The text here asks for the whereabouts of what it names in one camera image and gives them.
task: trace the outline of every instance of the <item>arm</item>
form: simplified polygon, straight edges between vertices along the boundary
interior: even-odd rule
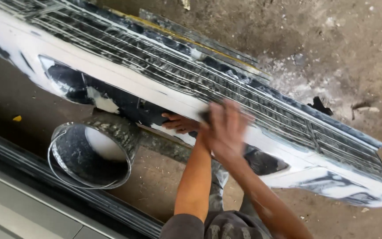
[[[203,139],[204,133],[199,133],[178,186],[174,215],[193,215],[204,223],[209,209],[212,176],[211,151]]]
[[[252,201],[260,219],[274,237],[287,239],[313,238],[303,222],[252,171],[242,157],[243,136],[250,120],[240,113],[239,105],[225,101],[225,108],[211,104],[212,127],[203,125],[207,144],[219,162],[238,182]]]

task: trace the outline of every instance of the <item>dusty ground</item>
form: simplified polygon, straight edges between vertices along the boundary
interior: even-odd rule
[[[98,4],[134,15],[145,8],[258,57],[260,67],[274,76],[277,89],[304,103],[321,96],[333,117],[382,141],[382,1],[191,0],[190,11],[179,0]],[[352,120],[351,107],[361,102],[371,107],[355,111]],[[57,125],[89,113],[88,106],[44,92],[0,60],[4,137],[41,154]],[[24,120],[14,123],[11,119],[17,114]],[[141,149],[130,180],[113,194],[165,221],[172,214],[183,168]],[[276,192],[305,217],[316,238],[382,238],[382,208],[362,213],[362,208],[305,191]],[[226,209],[238,209],[241,199],[242,191],[230,180]]]

